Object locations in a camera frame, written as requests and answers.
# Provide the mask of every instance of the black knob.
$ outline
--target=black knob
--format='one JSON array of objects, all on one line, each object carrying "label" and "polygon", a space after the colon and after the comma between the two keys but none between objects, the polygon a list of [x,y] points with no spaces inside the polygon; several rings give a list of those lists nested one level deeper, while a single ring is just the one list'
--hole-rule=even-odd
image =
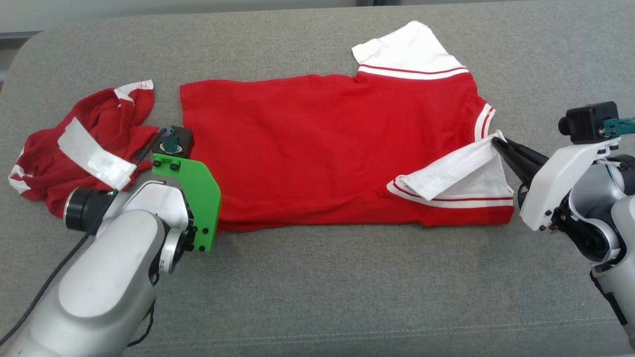
[{"label": "black knob", "polygon": [[569,130],[569,118],[566,116],[560,118],[560,121],[558,121],[558,130],[562,135],[571,135],[571,131]]}]

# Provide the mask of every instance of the teal connector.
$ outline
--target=teal connector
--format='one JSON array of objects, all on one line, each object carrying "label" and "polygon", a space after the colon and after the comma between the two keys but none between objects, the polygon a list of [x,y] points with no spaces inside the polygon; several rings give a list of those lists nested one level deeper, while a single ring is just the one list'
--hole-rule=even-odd
[{"label": "teal connector", "polygon": [[178,138],[174,135],[168,135],[163,138],[163,151],[173,154],[178,151]]},{"label": "teal connector", "polygon": [[620,135],[635,133],[635,118],[607,119],[600,134],[606,137],[618,137]]}]

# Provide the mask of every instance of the red shirt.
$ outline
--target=red shirt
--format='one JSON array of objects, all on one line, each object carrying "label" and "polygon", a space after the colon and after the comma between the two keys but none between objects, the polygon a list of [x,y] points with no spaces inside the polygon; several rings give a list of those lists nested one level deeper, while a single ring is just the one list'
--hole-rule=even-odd
[{"label": "red shirt", "polygon": [[468,178],[495,181],[478,184],[489,188],[449,187],[447,197],[424,199],[399,178],[487,135],[494,110],[467,69],[418,22],[353,54],[354,77],[181,86],[191,158],[208,166],[222,193],[219,230],[508,222],[513,203],[500,158],[500,173]]}]

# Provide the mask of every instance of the red stripe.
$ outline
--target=red stripe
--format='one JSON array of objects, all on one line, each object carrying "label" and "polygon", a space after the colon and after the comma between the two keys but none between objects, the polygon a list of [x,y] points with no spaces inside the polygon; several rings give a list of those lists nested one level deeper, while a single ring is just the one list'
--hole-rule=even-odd
[{"label": "red stripe", "polygon": [[410,71],[408,69],[397,69],[397,68],[385,68],[385,67],[377,67],[374,65],[367,65],[367,64],[361,64],[359,65],[360,67],[368,67],[368,68],[374,68],[374,69],[384,69],[386,71],[397,71],[397,72],[407,72],[407,73],[420,73],[420,74],[440,74],[440,73],[447,73],[447,72],[452,72],[452,71],[456,71],[459,69],[467,69],[467,67],[457,67],[457,68],[452,68],[452,69],[446,69],[445,71],[439,71],[439,72],[421,72],[421,71]]},{"label": "red stripe", "polygon": [[454,201],[511,201],[514,199],[513,197],[476,197],[476,198],[435,198],[433,201],[444,201],[444,202],[454,202]]},{"label": "red stripe", "polygon": [[417,195],[417,194],[412,194],[408,191],[403,190],[401,187],[397,186],[397,183],[395,182],[395,180],[392,181],[392,185],[398,189],[399,191],[405,193],[405,194],[409,194],[410,196],[416,197],[416,198],[421,198],[421,196]]},{"label": "red stripe", "polygon": [[490,108],[490,111],[487,112],[487,116],[485,117],[485,120],[483,120],[483,127],[481,128],[481,138],[485,138],[485,126],[487,125],[487,122],[490,119],[491,112],[493,110],[494,110],[494,108]]},{"label": "red stripe", "polygon": [[[392,185],[398,189],[399,191],[416,198],[422,198],[419,195],[412,194],[397,185],[397,180],[392,181]],[[433,201],[441,201],[441,202],[457,202],[457,201],[511,201],[513,197],[476,197],[476,198],[433,198]]]}]

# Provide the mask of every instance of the gray couch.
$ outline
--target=gray couch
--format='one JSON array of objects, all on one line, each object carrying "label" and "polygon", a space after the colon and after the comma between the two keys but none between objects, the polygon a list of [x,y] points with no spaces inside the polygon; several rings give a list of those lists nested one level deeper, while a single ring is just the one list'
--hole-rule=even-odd
[{"label": "gray couch", "polygon": [[[566,109],[635,115],[635,3],[528,1],[114,18],[51,30],[0,94],[0,168],[81,98],[155,83],[148,124],[181,123],[178,86],[344,73],[350,47],[410,20],[470,68],[492,129],[552,154]],[[633,152],[625,139],[621,152]],[[508,172],[513,187],[518,180]],[[0,333],[79,239],[0,185]],[[127,356],[601,356],[630,353],[589,265],[560,235],[508,226],[287,227],[220,234],[158,284],[154,328]]]}]

